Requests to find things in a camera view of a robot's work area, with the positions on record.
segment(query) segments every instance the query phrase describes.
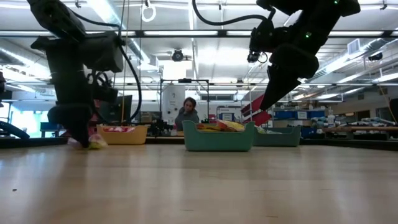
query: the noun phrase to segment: teal bin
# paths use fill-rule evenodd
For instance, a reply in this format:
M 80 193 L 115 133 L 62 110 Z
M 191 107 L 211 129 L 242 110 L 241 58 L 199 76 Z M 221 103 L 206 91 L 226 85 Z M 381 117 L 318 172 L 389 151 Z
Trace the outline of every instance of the teal bin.
M 197 130 L 192 121 L 182 121 L 185 147 L 188 151 L 247 152 L 252 148 L 256 128 L 254 122 L 242 132 L 206 132 Z
M 264 128 L 282 134 L 261 134 L 256 131 L 254 135 L 254 146 L 279 146 L 297 147 L 300 144 L 301 127 L 294 128 Z

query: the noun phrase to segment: person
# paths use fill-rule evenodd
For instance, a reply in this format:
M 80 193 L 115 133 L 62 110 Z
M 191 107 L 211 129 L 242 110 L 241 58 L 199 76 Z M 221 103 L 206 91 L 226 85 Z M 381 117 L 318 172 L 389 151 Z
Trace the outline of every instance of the person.
M 196 106 L 197 102 L 192 97 L 188 97 L 184 100 L 183 107 L 175 118 L 177 131 L 183 131 L 182 121 L 193 121 L 194 123 L 199 123 L 198 112 L 195 110 Z

